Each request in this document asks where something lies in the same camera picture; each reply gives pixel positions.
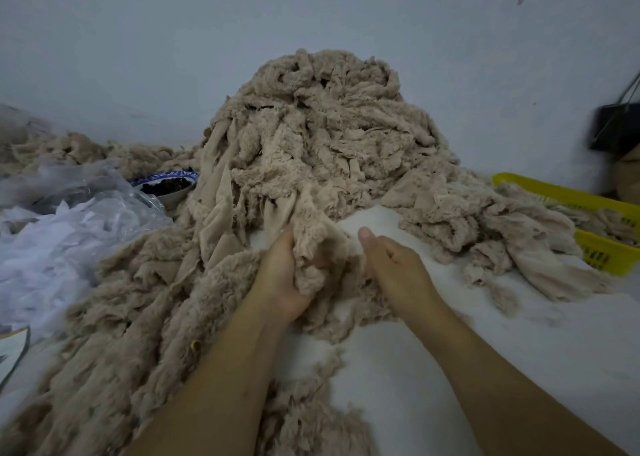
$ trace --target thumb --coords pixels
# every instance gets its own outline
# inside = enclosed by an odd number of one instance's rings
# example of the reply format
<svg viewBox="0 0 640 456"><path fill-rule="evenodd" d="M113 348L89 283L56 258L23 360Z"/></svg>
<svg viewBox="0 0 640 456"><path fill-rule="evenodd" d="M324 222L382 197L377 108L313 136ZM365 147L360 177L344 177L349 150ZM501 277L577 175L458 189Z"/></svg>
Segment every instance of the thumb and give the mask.
<svg viewBox="0 0 640 456"><path fill-rule="evenodd" d="M387 266L391 259L385 246L379 242L378 237L368 227L358 230L358 240L367 257L367 265L372 268L374 274L378 274L381 268Z"/></svg>

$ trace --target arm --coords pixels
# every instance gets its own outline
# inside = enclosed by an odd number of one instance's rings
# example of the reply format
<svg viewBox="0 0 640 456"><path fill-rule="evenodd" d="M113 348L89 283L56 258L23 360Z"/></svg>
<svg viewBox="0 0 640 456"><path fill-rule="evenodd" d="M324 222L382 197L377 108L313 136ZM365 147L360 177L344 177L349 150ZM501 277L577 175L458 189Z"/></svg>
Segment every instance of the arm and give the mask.
<svg viewBox="0 0 640 456"><path fill-rule="evenodd" d="M253 454L280 340L310 302L293 287L292 247L286 229L211 352L127 456Z"/></svg>
<svg viewBox="0 0 640 456"><path fill-rule="evenodd" d="M625 454L458 320L418 254L367 228L358 237L367 268L444 371L485 454Z"/></svg>

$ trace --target forearm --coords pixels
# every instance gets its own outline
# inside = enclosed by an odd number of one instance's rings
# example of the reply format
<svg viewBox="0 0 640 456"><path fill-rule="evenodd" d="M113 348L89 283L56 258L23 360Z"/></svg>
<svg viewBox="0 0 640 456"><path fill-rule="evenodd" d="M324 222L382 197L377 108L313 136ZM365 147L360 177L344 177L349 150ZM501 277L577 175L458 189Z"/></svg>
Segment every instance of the forearm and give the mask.
<svg viewBox="0 0 640 456"><path fill-rule="evenodd" d="M413 321L410 327L443 369L485 454L624 454L526 378L450 309L432 309L429 316L424 324Z"/></svg>
<svg viewBox="0 0 640 456"><path fill-rule="evenodd" d="M281 316L250 293L185 387L127 456L252 455L286 327Z"/></svg>

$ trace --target blue and white bowl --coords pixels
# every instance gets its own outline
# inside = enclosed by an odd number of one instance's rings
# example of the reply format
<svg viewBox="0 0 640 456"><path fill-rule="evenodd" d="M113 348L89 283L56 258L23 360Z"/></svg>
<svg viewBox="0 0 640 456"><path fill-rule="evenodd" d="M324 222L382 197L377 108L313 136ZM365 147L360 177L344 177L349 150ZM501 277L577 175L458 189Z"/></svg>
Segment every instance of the blue and white bowl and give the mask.
<svg viewBox="0 0 640 456"><path fill-rule="evenodd" d="M169 180L171 178L186 178L188 182L191 184L190 186L183 188L182 190L178 190L177 192L158 196L158 200L162 202L162 205L164 205L164 208L167 209L167 211L169 211L169 210L175 209L175 207L177 207L178 204L184 198L186 198L189 192L193 190L193 188L198 183L198 177L199 175L195 171L186 171L186 170L167 171L165 173L156 173L155 175L150 175L149 177L135 180L131 182L131 186L134 187L135 189L141 190L142 185L146 185L146 184L155 185L155 184L159 184L163 180Z"/></svg>

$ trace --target person's left hand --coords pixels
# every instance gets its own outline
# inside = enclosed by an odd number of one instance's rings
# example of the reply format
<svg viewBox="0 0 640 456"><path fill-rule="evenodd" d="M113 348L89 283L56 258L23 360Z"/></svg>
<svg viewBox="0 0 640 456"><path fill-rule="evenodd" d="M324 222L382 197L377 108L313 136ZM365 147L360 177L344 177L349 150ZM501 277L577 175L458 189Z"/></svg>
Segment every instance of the person's left hand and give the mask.
<svg viewBox="0 0 640 456"><path fill-rule="evenodd" d="M288 225L262 258L251 288L251 296L265 301L273 315L281 316L286 324L298 318L312 299L301 295L293 284L293 245L293 229Z"/></svg>

